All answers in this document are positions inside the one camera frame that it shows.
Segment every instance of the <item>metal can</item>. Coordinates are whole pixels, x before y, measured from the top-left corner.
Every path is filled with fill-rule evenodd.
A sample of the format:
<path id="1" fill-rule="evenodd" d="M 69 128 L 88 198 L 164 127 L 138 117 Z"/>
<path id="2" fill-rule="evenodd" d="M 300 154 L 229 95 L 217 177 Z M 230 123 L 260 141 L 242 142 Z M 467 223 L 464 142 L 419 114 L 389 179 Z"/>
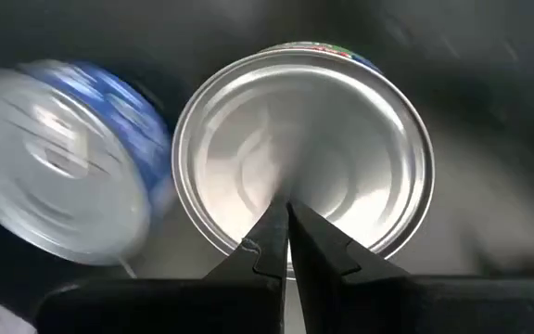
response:
<path id="1" fill-rule="evenodd" d="M 178 121 L 172 164 L 188 215 L 226 254 L 284 192 L 388 258 L 420 225 L 434 184 L 407 98 L 365 58 L 310 42 L 209 78 Z M 291 258 L 287 268 L 293 278 Z"/>
<path id="2" fill-rule="evenodd" d="M 175 192 L 170 140 L 129 85 L 87 63 L 0 70 L 0 224 L 85 264 L 133 255 Z"/>

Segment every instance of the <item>can label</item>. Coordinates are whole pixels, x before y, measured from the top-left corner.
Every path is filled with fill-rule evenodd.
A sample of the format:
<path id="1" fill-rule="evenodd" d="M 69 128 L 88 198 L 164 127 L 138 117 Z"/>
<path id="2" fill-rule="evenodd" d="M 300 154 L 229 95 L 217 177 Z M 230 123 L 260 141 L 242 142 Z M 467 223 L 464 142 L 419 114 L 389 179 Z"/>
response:
<path id="1" fill-rule="evenodd" d="M 43 60 L 21 70 L 76 98 L 117 136 L 143 181 L 152 215 L 161 217 L 175 196 L 171 143 L 151 104 L 127 83 L 89 63 Z"/>
<path id="2" fill-rule="evenodd" d="M 347 59 L 351 59 L 354 61 L 357 61 L 366 67 L 377 71 L 378 73 L 382 74 L 382 71 L 375 66 L 375 64 L 372 63 L 372 61 L 344 48 L 337 45 L 330 45 L 326 43 L 317 43 L 317 42 L 290 42 L 290 43 L 284 43 L 281 45 L 276 45 L 269 47 L 262 52 L 265 51 L 272 51 L 272 50 L 278 50 L 278 49 L 308 49 L 308 50 L 316 50 L 316 51 L 323 51 L 326 53 L 330 53 L 333 55 L 342 56 Z"/>

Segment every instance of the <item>silver can lid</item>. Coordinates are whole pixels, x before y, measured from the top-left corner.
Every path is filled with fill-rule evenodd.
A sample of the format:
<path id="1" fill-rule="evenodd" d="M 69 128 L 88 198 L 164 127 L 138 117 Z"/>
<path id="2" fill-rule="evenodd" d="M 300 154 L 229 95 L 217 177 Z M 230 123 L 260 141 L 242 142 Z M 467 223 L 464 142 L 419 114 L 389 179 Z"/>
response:
<path id="1" fill-rule="evenodd" d="M 283 192 L 389 257 L 419 226 L 434 178 L 426 129 L 403 94 L 315 50 L 260 53 L 211 77 L 179 120 L 172 162 L 185 209 L 224 253 Z"/>
<path id="2" fill-rule="evenodd" d="M 0 70 L 0 224 L 62 258 L 118 263 L 139 249 L 149 205 L 119 140 L 70 96 Z"/>

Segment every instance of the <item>dark background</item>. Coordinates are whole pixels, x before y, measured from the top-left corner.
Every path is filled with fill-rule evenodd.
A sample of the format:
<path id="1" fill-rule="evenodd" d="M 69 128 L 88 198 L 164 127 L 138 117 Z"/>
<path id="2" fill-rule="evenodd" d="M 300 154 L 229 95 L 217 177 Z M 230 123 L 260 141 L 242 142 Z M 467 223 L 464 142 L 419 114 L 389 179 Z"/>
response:
<path id="1" fill-rule="evenodd" d="M 171 128 L 228 63 L 310 40 L 371 59 L 411 99 L 436 153 L 429 213 L 393 262 L 414 273 L 534 275 L 534 1 L 0 0 L 0 66 L 85 59 L 146 89 Z M 223 257 L 176 205 L 132 265 L 197 277 Z M 0 302 L 30 318 L 67 263 L 0 227 Z"/>

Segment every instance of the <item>blurred can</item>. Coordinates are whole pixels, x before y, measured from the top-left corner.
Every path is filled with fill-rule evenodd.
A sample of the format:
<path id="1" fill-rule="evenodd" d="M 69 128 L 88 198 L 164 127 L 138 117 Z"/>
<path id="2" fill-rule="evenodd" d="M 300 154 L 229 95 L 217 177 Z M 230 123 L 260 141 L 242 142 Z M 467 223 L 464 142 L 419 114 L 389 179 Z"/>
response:
<path id="1" fill-rule="evenodd" d="M 313 42 L 209 78 L 178 121 L 172 165 L 193 223 L 226 254 L 283 193 L 388 258 L 422 222 L 434 184 L 413 105 L 372 62 Z"/>
<path id="2" fill-rule="evenodd" d="M 174 198 L 170 145 L 153 107 L 96 66 L 0 70 L 0 224 L 67 260 L 120 263 Z"/>

